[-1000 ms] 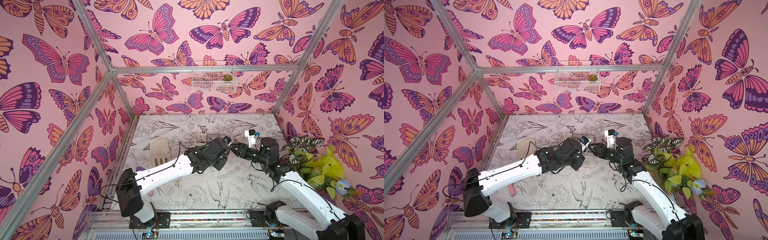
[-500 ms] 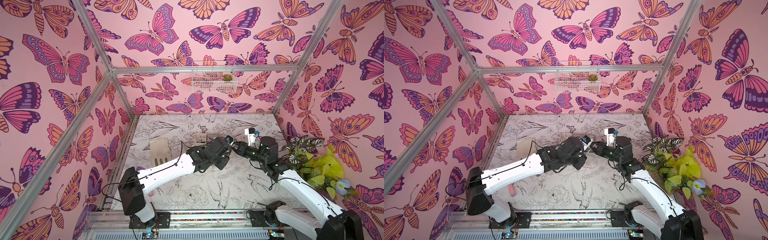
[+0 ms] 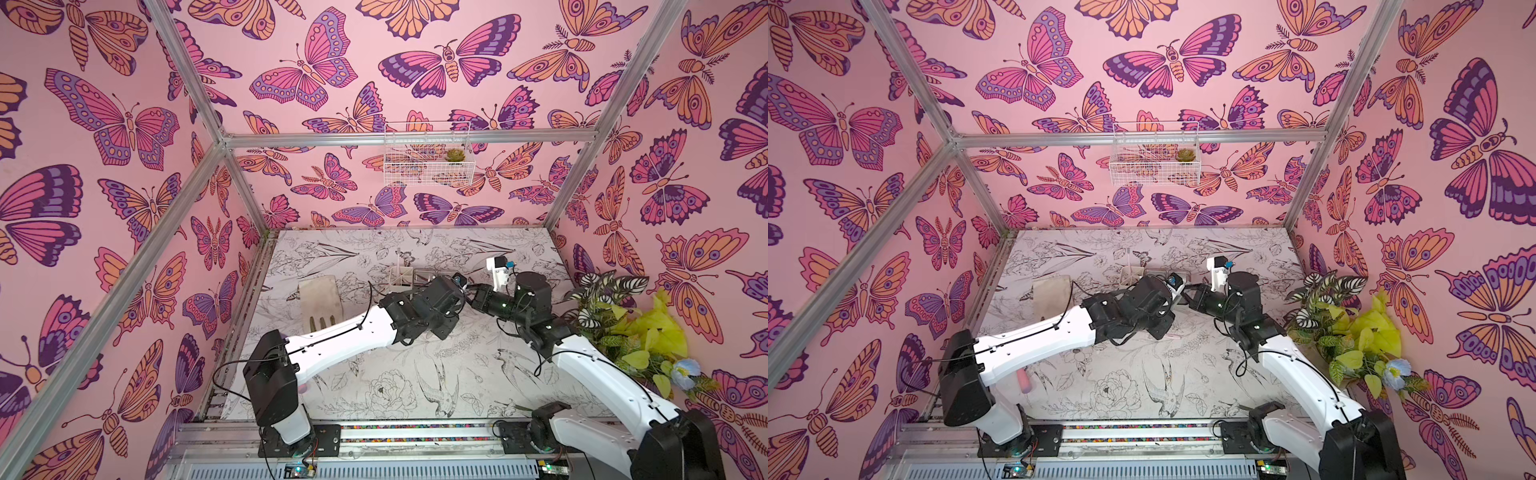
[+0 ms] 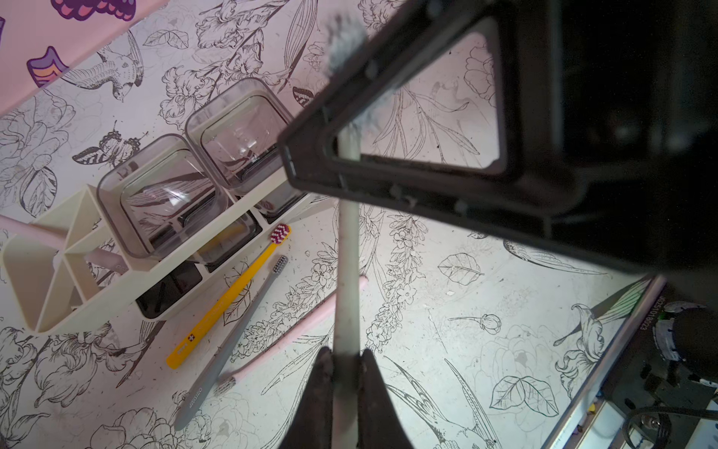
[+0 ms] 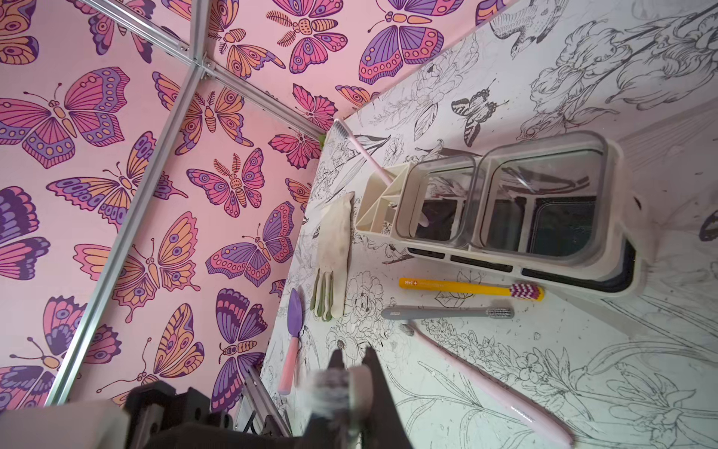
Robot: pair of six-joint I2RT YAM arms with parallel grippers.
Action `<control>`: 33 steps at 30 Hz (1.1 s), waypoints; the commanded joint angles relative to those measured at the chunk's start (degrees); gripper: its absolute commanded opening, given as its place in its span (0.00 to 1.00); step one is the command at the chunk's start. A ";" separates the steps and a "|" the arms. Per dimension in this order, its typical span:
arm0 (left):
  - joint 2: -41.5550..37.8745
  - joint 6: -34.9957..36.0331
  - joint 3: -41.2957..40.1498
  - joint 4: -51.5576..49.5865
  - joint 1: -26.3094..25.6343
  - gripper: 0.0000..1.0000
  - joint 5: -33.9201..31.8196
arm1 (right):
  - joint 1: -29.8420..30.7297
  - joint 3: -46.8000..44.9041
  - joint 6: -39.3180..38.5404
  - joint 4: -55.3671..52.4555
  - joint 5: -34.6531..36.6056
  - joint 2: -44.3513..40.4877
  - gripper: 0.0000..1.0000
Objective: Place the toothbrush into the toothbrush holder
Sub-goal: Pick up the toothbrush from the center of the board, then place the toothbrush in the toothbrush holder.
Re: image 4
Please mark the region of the white toothbrush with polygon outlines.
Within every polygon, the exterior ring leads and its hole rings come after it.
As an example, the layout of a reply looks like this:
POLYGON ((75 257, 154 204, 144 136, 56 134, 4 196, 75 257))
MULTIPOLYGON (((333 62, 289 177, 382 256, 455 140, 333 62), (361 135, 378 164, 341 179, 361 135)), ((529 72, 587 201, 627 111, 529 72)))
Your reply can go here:
MULTIPOLYGON (((366 41, 366 29, 351 15, 336 15, 328 25, 327 69, 335 75, 366 41)), ((334 325, 333 448, 359 444, 358 382, 360 370, 360 206, 338 204, 338 276, 334 325)))

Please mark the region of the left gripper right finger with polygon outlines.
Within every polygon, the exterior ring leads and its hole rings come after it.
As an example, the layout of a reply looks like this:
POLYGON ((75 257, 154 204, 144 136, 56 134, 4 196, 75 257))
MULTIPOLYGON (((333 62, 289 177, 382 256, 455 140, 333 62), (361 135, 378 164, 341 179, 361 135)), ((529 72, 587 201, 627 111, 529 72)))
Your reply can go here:
POLYGON ((358 448, 413 449, 370 349, 366 349, 360 358, 358 432, 358 448))

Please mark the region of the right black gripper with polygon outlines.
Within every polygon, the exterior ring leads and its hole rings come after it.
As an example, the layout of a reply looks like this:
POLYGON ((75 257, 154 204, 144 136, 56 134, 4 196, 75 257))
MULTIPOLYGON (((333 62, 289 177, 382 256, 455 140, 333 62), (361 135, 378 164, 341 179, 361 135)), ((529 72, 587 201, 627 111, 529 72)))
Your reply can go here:
POLYGON ((517 1, 518 241, 717 304, 717 5, 517 1))

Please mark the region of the grey toothbrush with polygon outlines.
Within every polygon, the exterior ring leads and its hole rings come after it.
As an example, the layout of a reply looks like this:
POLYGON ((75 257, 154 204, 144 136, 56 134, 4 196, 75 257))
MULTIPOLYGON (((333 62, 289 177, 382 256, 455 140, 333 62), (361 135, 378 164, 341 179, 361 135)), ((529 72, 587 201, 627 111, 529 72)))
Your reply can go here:
POLYGON ((239 321, 237 321, 235 327, 233 327, 232 331, 218 347, 211 361, 209 361, 207 366, 205 366, 205 369, 202 370, 200 376, 198 376, 191 389, 188 391, 185 400, 181 406, 179 406, 179 410, 176 413, 174 430, 180 431, 186 428, 194 418, 194 415, 199 411, 203 402, 207 396, 209 396, 209 393, 211 393, 213 385, 217 382, 224 366, 230 359, 231 354, 237 346, 244 330, 247 325, 249 325, 259 305, 263 302, 271 286, 282 274, 282 271, 287 266, 288 262, 289 258, 287 256, 279 256, 276 264, 271 269, 269 276, 267 276, 265 282, 262 284, 256 297, 252 300, 243 316, 241 316, 239 321))

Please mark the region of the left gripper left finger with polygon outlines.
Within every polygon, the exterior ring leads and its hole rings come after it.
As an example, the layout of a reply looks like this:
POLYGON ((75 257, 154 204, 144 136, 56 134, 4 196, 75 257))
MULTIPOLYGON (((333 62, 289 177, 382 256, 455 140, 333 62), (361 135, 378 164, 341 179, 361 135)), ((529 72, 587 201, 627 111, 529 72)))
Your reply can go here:
POLYGON ((297 412, 279 445, 280 449, 331 447, 334 361, 328 347, 316 355, 297 412))

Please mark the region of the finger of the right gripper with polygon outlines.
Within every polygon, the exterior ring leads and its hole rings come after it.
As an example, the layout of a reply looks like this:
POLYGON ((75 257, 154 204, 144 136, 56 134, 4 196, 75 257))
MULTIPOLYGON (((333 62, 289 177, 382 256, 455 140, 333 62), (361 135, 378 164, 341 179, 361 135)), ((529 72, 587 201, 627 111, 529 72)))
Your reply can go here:
POLYGON ((530 113, 531 67, 521 39, 526 3, 409 1, 374 35, 349 14, 328 28, 329 83, 280 134, 294 187, 410 211, 439 221, 481 223, 492 213, 544 217, 567 207, 567 171, 553 152, 550 112, 530 113), (367 155, 361 140, 383 103, 473 33, 495 53, 498 157, 486 168, 367 155))

